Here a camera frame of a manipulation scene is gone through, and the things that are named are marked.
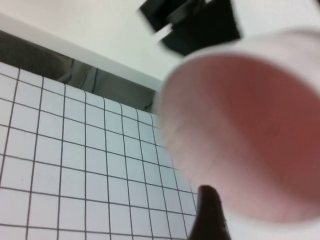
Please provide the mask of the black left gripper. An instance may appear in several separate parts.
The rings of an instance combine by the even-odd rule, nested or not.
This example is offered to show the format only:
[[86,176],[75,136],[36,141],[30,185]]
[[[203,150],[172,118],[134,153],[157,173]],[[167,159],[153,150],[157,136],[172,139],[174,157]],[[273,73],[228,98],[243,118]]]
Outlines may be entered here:
[[139,11],[156,33],[171,26],[161,43],[182,56],[241,38],[231,0],[146,0]]

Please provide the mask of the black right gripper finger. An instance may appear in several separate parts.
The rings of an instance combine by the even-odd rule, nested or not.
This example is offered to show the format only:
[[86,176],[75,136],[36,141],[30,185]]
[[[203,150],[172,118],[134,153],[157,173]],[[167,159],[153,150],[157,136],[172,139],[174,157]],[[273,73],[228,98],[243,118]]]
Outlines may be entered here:
[[189,240],[231,240],[220,196],[215,188],[201,185],[197,212]]

